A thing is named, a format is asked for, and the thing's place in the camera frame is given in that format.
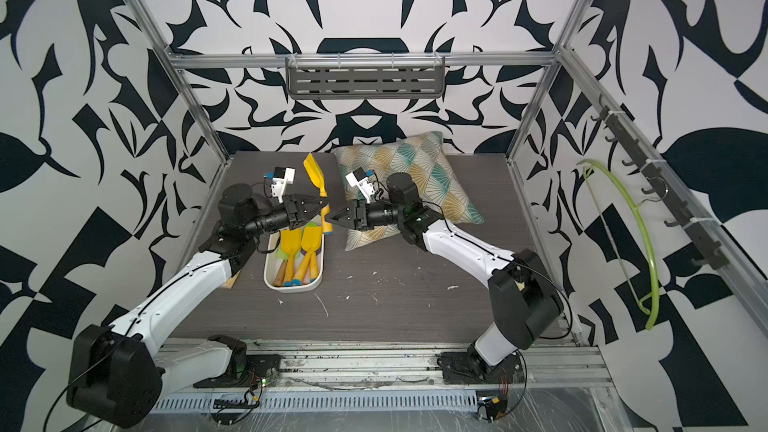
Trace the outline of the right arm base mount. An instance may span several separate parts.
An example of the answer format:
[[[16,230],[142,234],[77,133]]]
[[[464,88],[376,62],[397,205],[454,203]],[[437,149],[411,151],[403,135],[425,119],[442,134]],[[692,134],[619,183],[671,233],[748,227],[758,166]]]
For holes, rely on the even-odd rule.
[[[437,358],[437,365],[448,384],[500,385],[504,378],[509,383],[521,383],[526,378],[522,360],[516,354],[490,366],[474,352],[445,352]]]

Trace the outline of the white storage box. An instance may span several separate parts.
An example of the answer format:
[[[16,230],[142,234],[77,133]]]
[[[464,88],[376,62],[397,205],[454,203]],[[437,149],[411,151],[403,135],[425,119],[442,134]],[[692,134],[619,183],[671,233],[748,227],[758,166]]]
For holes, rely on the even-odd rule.
[[[272,234],[264,283],[273,291],[288,294],[316,289],[323,278],[323,245],[323,230],[316,224]]]

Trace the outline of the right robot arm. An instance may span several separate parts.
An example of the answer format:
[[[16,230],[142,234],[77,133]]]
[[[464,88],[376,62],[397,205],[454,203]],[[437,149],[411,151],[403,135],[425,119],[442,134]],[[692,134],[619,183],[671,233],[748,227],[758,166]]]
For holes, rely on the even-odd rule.
[[[437,204],[421,198],[409,174],[389,176],[383,200],[366,172],[357,170],[347,180],[363,197],[327,213],[330,224],[356,231],[394,226],[409,244],[452,262],[486,286],[493,322],[468,349],[478,375],[528,349],[564,312],[557,286],[535,268],[535,252],[515,253],[460,229]]]

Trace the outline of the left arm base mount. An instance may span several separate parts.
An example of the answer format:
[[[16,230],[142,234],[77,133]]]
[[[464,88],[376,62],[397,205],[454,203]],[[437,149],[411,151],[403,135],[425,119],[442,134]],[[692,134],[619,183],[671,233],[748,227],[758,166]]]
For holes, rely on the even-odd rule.
[[[282,356],[279,354],[239,355],[230,361],[222,375],[204,379],[193,385],[196,389],[251,387],[258,388],[279,376]]]

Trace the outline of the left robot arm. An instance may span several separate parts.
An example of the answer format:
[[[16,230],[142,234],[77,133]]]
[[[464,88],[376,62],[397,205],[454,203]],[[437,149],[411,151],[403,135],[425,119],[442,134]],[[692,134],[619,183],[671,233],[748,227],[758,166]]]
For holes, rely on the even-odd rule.
[[[63,392],[67,405],[130,428],[158,401],[181,389],[209,379],[242,383],[247,355],[237,339],[213,336],[167,359],[157,354],[177,326],[243,268],[259,238],[299,229],[327,202],[292,194],[278,205],[260,206],[251,186],[226,188],[211,235],[168,283],[109,325],[90,325],[75,338]]]

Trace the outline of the yellow toy shovel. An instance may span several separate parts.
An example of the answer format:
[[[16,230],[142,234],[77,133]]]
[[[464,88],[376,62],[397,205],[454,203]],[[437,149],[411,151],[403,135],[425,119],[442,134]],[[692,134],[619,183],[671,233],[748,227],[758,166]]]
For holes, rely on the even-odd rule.
[[[308,153],[303,161],[304,168],[310,178],[312,184],[318,189],[319,195],[322,198],[327,198],[327,190],[325,187],[324,173],[319,166],[317,160],[312,153]],[[326,204],[320,212],[321,227],[324,235],[329,235],[333,232],[332,225],[327,220],[327,215],[330,212],[330,205]]]
[[[292,279],[293,285],[309,284],[319,277],[317,251],[322,244],[322,236],[322,228],[313,222],[304,228],[301,240],[303,258]]]
[[[283,259],[273,281],[275,287],[292,286],[295,274],[295,257],[301,246],[302,230],[284,229],[281,231],[279,256]]]

